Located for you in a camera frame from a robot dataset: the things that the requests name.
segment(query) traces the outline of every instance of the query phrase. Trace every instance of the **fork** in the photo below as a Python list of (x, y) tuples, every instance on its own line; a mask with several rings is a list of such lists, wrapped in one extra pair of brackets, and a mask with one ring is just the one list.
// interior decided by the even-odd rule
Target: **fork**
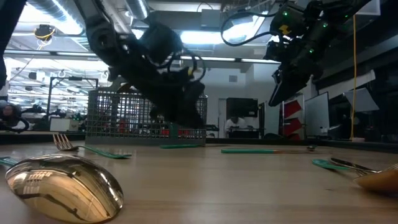
[(87, 149), (110, 159), (128, 159), (131, 157), (131, 154), (112, 154), (110, 152), (105, 152), (88, 146), (73, 146), (67, 136), (64, 134), (53, 134), (52, 137), (54, 138), (55, 146), (59, 151), (77, 151), (80, 147), (82, 147), (83, 149)]

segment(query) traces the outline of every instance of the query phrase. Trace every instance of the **ceiling duct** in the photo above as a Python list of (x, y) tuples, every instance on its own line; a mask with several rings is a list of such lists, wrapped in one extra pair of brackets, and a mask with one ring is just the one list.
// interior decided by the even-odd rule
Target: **ceiling duct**
[[(28, 3), (42, 12), (43, 14), (53, 17), (59, 24), (65, 24), (67, 27), (75, 27), (74, 30), (79, 30), (80, 33), (74, 33), (75, 35), (83, 35), (85, 30), (83, 29), (83, 23), (79, 14), (77, 14), (77, 7), (75, 3), (71, 0), (28, 0)], [(60, 31), (65, 34), (68, 33), (66, 29), (57, 27)], [(90, 46), (88, 44), (86, 37), (74, 37), (72, 38), (77, 44), (81, 45), (83, 48), (89, 50)]]
[(133, 18), (144, 20), (149, 16), (150, 10), (145, 0), (125, 0), (125, 2)]

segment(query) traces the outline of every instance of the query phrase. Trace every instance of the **wooden table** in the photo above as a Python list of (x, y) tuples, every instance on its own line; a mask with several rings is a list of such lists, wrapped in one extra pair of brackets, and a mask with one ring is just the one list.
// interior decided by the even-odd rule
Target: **wooden table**
[[(124, 190), (124, 208), (110, 223), (392, 224), (398, 220), (397, 198), (362, 190), (352, 182), (353, 173), (331, 172), (311, 164), (311, 159), (328, 159), (330, 152), (382, 169), (398, 162), (397, 154), (330, 147), (318, 147), (318, 152), (325, 152), (320, 155), (221, 154), (223, 147), (214, 145), (196, 149), (102, 148), (134, 155), (121, 161), (84, 150), (78, 153), (107, 168)], [(56, 151), (53, 144), (0, 146), (0, 156), (16, 159)], [(1, 224), (59, 223), (28, 209), (5, 182), (0, 183), (0, 216)]]

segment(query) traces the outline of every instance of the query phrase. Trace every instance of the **person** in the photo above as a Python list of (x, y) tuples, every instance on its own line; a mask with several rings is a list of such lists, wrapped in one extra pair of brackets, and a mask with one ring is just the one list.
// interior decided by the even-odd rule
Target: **person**
[(19, 109), (15, 105), (8, 104), (2, 109), (0, 117), (3, 125), (13, 129), (24, 129), (25, 124), (19, 119)]
[(247, 128), (246, 122), (243, 118), (238, 116), (232, 116), (225, 123), (225, 133), (229, 134), (232, 129), (244, 129)]

